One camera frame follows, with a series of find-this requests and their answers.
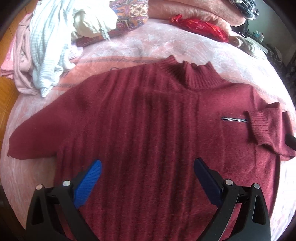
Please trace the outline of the white blue striped garment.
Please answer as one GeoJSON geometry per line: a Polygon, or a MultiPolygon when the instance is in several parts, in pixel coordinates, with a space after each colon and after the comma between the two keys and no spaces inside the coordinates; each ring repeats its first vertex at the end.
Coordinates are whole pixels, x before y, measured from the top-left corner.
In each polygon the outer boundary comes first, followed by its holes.
{"type": "Polygon", "coordinates": [[[60,76],[75,67],[69,48],[78,1],[38,1],[30,21],[32,81],[46,97],[60,76]]]}

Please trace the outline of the light pink garment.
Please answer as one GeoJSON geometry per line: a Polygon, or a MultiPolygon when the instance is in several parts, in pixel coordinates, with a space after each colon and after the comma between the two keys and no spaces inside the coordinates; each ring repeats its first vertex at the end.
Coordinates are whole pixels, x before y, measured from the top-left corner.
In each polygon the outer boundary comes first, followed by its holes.
{"type": "Polygon", "coordinates": [[[30,21],[33,14],[27,14],[16,30],[12,43],[1,66],[1,76],[12,79],[17,90],[23,94],[36,95],[32,81],[33,62],[30,53],[30,21]]]}

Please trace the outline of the dark plaid garment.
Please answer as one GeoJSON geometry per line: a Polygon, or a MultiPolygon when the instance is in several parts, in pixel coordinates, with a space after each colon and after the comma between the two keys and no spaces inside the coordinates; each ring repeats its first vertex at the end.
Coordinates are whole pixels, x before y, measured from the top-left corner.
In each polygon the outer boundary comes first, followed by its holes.
{"type": "Polygon", "coordinates": [[[256,7],[256,2],[253,0],[229,0],[247,20],[255,20],[260,12],[256,7]]]}

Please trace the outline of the dark red knit sweater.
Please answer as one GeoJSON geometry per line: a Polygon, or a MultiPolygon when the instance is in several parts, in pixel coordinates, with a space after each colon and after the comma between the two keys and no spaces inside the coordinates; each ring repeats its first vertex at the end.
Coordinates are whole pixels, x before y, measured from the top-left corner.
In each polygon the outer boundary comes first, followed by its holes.
{"type": "Polygon", "coordinates": [[[81,213],[100,240],[196,240],[214,215],[193,163],[257,182],[272,211],[292,125],[253,86],[211,63],[165,60],[87,78],[24,121],[8,155],[56,157],[55,183],[94,160],[102,175],[81,213]]]}

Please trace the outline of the pink floral bed blanket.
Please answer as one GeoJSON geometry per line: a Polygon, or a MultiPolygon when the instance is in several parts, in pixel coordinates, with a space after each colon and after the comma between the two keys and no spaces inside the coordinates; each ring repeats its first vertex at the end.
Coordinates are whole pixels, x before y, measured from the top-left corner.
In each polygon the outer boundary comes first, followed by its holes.
{"type": "MultiPolygon", "coordinates": [[[[34,188],[38,184],[50,187],[62,182],[55,183],[56,157],[19,160],[8,155],[9,140],[16,128],[87,78],[112,70],[156,63],[170,56],[178,63],[211,63],[224,80],[253,86],[266,103],[279,103],[282,111],[288,114],[292,128],[295,127],[292,99],[269,61],[255,59],[227,43],[187,32],[167,21],[149,20],[139,29],[110,42],[86,47],[83,55],[75,60],[75,68],[61,78],[47,97],[23,94],[18,97],[4,137],[1,182],[21,226],[26,224],[34,188]]],[[[268,211],[272,240],[279,239],[292,219],[295,211],[294,184],[295,156],[280,162],[275,202],[272,211],[268,211]]]]}

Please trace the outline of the beige white cloth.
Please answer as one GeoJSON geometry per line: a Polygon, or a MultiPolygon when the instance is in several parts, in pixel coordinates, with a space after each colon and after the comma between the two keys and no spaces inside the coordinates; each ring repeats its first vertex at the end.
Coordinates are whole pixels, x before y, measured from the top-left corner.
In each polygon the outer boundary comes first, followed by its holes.
{"type": "Polygon", "coordinates": [[[229,43],[236,48],[242,50],[246,54],[256,57],[256,50],[257,48],[255,45],[250,42],[248,39],[241,37],[241,36],[230,36],[229,43]]]}

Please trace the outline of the cream zip jacket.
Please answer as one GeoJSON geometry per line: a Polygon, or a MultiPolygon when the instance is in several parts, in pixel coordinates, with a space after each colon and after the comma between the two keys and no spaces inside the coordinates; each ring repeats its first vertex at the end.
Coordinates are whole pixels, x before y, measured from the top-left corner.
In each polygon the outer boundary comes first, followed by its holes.
{"type": "Polygon", "coordinates": [[[110,41],[109,32],[116,28],[117,14],[112,9],[103,11],[79,11],[74,16],[71,39],[103,37],[110,41]]]}

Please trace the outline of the red gold patterned cloth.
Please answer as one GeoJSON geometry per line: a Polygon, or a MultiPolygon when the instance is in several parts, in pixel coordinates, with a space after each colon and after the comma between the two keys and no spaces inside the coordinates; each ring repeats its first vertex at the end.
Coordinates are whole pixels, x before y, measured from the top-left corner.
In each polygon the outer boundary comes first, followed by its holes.
{"type": "Polygon", "coordinates": [[[201,35],[218,42],[229,42],[228,35],[220,27],[198,18],[186,18],[176,15],[170,19],[172,25],[197,35],[201,35]]]}

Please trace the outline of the colourful paisley pillow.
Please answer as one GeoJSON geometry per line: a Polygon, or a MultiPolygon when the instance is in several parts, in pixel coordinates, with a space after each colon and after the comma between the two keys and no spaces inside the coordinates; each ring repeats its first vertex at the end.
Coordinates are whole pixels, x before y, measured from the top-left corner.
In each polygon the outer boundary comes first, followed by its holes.
{"type": "MultiPolygon", "coordinates": [[[[133,31],[148,20],[148,1],[84,1],[86,6],[76,6],[75,14],[83,11],[103,11],[112,9],[118,16],[116,28],[109,32],[110,38],[133,31]]],[[[82,37],[74,40],[79,47],[105,40],[103,37],[82,37]]]]}

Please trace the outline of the pink fluffy folded blanket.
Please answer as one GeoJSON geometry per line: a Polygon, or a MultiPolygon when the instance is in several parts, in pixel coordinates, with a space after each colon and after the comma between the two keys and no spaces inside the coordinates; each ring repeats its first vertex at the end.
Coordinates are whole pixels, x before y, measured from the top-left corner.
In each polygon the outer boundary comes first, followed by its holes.
{"type": "Polygon", "coordinates": [[[245,23],[246,18],[230,1],[148,1],[150,18],[170,20],[176,15],[198,18],[230,34],[231,27],[245,23]]]}

